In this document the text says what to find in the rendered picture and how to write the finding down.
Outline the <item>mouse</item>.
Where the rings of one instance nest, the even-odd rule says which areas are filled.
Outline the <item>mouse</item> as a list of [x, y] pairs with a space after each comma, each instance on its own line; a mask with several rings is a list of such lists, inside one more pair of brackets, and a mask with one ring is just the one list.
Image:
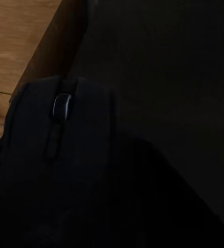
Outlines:
[[61, 76], [25, 84], [0, 138], [0, 248], [119, 248], [134, 138], [109, 87]]

